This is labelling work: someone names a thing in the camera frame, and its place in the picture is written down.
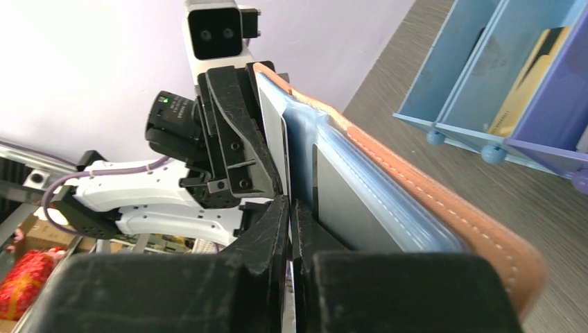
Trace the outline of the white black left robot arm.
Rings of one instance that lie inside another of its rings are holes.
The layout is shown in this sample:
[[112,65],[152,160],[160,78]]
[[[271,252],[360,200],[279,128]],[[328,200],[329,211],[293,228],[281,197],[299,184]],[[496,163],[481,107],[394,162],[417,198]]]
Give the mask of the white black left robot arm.
[[145,138],[160,159],[114,163],[87,151],[77,172],[47,189],[43,208],[95,239],[172,234],[228,245],[285,230],[288,197],[263,129],[257,69],[275,67],[209,69],[195,99],[159,92]]

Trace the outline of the cardboard box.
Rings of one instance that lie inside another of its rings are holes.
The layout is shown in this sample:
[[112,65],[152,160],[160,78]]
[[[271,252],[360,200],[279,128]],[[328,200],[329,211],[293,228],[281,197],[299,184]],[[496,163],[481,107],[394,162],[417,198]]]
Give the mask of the cardboard box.
[[47,221],[30,215],[15,230],[15,234],[8,240],[5,250],[14,255],[17,260],[29,250],[48,250],[59,248],[69,250],[73,248],[76,237],[62,232]]

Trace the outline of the blue purple drawer organizer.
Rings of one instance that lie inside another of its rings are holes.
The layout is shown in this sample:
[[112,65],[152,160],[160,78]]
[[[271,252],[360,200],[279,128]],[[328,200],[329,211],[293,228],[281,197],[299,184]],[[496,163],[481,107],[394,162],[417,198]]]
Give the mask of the blue purple drawer organizer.
[[[487,133],[543,31],[570,26],[508,137]],[[587,2],[455,1],[396,117],[452,144],[587,192]]]

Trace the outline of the grey silver card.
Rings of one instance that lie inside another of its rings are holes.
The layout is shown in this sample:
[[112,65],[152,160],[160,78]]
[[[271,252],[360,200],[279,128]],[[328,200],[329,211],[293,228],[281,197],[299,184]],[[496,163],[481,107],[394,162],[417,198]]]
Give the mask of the grey silver card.
[[401,253],[411,244],[394,236],[392,216],[360,179],[356,164],[325,143],[313,145],[318,215],[328,231],[352,250]]

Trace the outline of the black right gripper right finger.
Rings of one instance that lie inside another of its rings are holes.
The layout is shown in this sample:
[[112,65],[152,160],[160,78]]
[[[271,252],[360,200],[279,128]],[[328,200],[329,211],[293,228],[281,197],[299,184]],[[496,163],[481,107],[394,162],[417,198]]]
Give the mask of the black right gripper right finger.
[[291,205],[298,332],[520,332],[497,273],[464,253],[350,251]]

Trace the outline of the red patterned bag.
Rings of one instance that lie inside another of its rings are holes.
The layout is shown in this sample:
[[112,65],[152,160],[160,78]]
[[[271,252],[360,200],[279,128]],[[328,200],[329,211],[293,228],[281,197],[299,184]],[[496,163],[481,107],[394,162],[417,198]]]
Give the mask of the red patterned bag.
[[29,250],[1,282],[1,320],[18,321],[33,304],[66,251]]

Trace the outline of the orange leather card holder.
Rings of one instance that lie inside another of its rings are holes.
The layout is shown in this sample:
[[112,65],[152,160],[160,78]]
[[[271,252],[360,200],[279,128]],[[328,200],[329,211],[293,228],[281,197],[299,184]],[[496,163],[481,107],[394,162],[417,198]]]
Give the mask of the orange leather card holder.
[[487,260],[520,320],[548,281],[539,251],[511,229],[448,190],[330,105],[294,89],[268,66],[254,63],[268,148],[284,189],[318,214],[313,145],[325,143],[356,164],[392,216],[402,253],[471,253]]

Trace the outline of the yellow VIP card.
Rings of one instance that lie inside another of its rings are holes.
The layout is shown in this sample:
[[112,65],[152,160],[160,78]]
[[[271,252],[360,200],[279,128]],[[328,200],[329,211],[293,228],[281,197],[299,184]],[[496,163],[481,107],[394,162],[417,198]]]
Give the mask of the yellow VIP card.
[[500,137],[511,135],[570,31],[570,26],[543,31],[487,129],[488,134]]

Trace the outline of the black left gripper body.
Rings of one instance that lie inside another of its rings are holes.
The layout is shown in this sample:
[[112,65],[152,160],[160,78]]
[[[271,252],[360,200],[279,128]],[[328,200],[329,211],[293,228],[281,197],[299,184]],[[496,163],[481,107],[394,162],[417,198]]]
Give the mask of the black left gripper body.
[[[252,75],[256,80],[254,77],[254,65],[251,62],[248,64],[252,65]],[[215,118],[211,111],[209,99],[205,96],[207,88],[204,83],[204,74],[198,76],[197,83],[197,97],[191,114],[193,122],[202,131],[198,137],[199,142],[196,144],[196,150],[202,155],[202,158],[201,160],[191,160],[186,163],[189,173],[180,180],[180,185],[205,209],[235,207],[244,198],[234,197],[230,190]],[[255,92],[259,95],[258,84]]]

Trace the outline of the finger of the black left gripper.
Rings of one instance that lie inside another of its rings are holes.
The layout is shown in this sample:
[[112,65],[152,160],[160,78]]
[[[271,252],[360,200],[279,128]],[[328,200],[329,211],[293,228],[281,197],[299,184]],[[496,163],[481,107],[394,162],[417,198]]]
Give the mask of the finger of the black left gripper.
[[274,198],[282,194],[261,123],[252,65],[209,69],[204,74],[230,190],[236,198]]

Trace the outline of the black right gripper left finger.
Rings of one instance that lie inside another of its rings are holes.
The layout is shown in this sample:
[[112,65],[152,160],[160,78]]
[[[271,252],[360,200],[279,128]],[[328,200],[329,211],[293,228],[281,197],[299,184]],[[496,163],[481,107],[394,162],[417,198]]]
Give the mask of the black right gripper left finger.
[[20,332],[280,332],[289,200],[216,255],[75,255]]

